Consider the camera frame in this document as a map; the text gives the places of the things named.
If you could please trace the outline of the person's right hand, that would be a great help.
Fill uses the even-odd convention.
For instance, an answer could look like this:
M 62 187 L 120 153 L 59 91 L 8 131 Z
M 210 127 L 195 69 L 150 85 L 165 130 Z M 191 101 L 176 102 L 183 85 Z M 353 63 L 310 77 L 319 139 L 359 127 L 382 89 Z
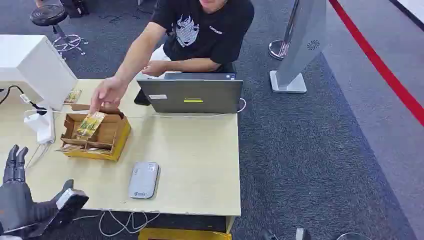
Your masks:
M 101 107 L 117 109 L 126 93 L 129 82 L 118 77 L 105 78 L 94 90 L 89 107 L 89 113 L 98 112 Z

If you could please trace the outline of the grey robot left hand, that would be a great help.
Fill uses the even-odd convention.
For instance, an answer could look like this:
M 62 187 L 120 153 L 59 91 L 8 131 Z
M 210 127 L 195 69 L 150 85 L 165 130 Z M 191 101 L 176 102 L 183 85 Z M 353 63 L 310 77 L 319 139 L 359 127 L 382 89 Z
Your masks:
M 57 201 L 63 193 L 74 187 L 72 179 L 67 180 L 62 190 L 52 199 L 34 202 L 26 183 L 25 156 L 28 148 L 15 144 L 9 151 L 2 185 L 0 187 L 0 238 L 21 240 L 27 238 L 37 225 L 51 220 L 59 211 Z

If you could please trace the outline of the person's left hand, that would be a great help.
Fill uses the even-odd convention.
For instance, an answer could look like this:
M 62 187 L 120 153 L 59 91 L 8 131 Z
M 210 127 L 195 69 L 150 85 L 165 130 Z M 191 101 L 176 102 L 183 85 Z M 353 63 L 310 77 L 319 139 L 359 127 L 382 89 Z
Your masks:
M 165 60 L 152 60 L 141 70 L 142 74 L 159 77 L 167 71 L 169 61 Z

